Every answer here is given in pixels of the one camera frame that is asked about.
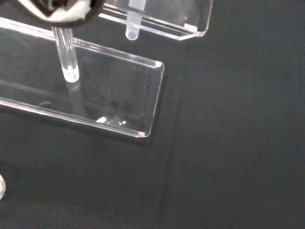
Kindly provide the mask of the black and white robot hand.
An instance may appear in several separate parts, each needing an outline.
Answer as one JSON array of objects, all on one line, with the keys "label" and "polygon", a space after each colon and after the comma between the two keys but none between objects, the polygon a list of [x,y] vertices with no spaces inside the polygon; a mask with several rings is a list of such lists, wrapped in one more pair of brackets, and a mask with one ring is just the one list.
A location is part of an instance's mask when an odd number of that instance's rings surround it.
[{"label": "black and white robot hand", "polygon": [[103,0],[16,0],[36,20],[54,27],[73,28],[88,23],[101,11]]}]

